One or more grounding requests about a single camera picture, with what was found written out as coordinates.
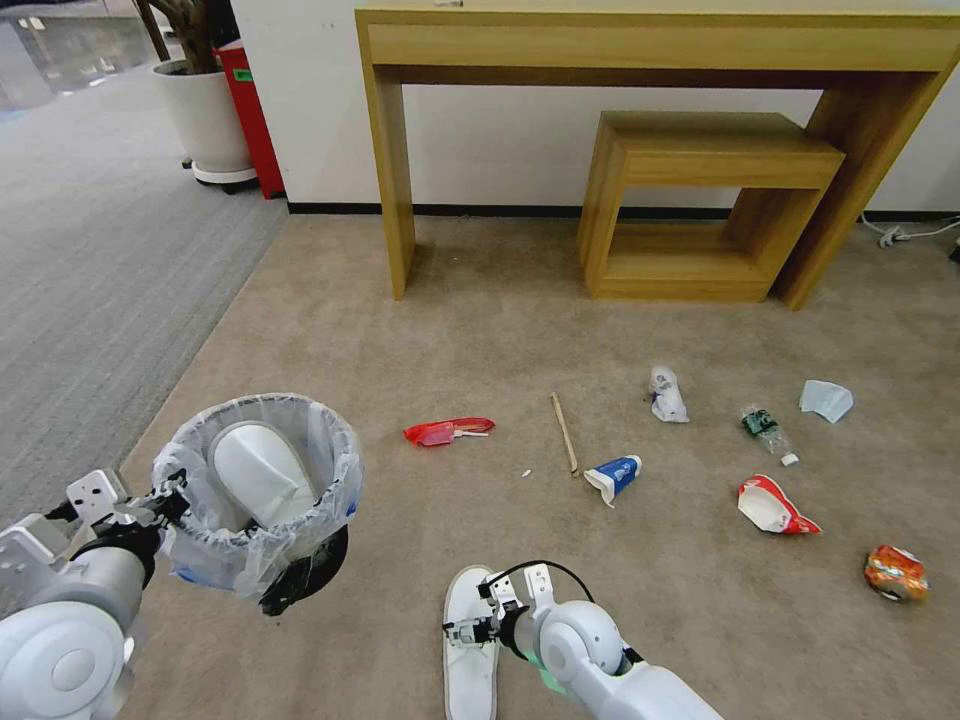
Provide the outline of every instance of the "trash bin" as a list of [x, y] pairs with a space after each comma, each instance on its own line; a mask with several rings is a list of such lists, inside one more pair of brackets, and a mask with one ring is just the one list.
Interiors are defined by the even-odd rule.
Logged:
[[[302, 461], [318, 499], [302, 517], [260, 527], [224, 490], [211, 445], [237, 423], [274, 428]], [[350, 425], [303, 395], [250, 395], [208, 408], [184, 423], [154, 459], [152, 482], [179, 476], [190, 510], [169, 528], [172, 573], [189, 582], [256, 598], [276, 615], [323, 587], [347, 549], [347, 523], [363, 486], [359, 442]]]
[[233, 95], [233, 104], [237, 108], [240, 126], [250, 148], [250, 157], [257, 170], [260, 190], [270, 200], [284, 193], [283, 177], [277, 164], [277, 153], [273, 149], [267, 121], [263, 117], [260, 96], [253, 83], [250, 61], [243, 49], [243, 40], [234, 40], [217, 49], [223, 71], [227, 76], [227, 85]]

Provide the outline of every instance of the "black baseboard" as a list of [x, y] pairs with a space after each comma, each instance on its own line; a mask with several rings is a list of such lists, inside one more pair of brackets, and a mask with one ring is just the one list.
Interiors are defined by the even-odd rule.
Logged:
[[[379, 215], [380, 203], [295, 203], [287, 202], [291, 215]], [[431, 205], [414, 204], [417, 215], [440, 217], [532, 217], [578, 218], [579, 205]], [[625, 207], [620, 217], [638, 220], [726, 220], [729, 208]], [[871, 222], [936, 222], [960, 216], [960, 211], [872, 210]]]

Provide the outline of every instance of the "white plant pot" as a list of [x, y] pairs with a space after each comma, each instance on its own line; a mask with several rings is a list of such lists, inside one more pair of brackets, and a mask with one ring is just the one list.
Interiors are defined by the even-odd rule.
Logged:
[[183, 149], [193, 158], [193, 174], [210, 183], [235, 183], [257, 176], [230, 88], [222, 71], [184, 75], [183, 60], [153, 68]]

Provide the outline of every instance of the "wooden console table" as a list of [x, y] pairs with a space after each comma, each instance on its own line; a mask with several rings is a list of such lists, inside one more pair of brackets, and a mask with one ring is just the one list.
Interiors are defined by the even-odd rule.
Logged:
[[405, 83], [824, 90], [807, 130], [846, 159], [775, 285], [799, 309], [960, 59], [960, 8], [932, 0], [375, 0], [356, 22], [397, 300]]

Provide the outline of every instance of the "red trash can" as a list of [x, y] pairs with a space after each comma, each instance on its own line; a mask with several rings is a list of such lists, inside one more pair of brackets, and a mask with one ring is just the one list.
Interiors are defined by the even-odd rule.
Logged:
[[267, 121], [263, 118], [260, 97], [253, 84], [253, 74], [250, 72], [247, 53], [243, 49], [243, 40], [227, 43], [216, 52], [223, 63], [230, 94], [233, 95], [233, 104], [236, 105], [237, 115], [240, 117], [240, 126], [247, 138], [253, 167], [260, 180], [260, 190], [267, 200], [277, 197], [284, 192], [283, 177], [277, 164], [277, 154], [270, 141]]

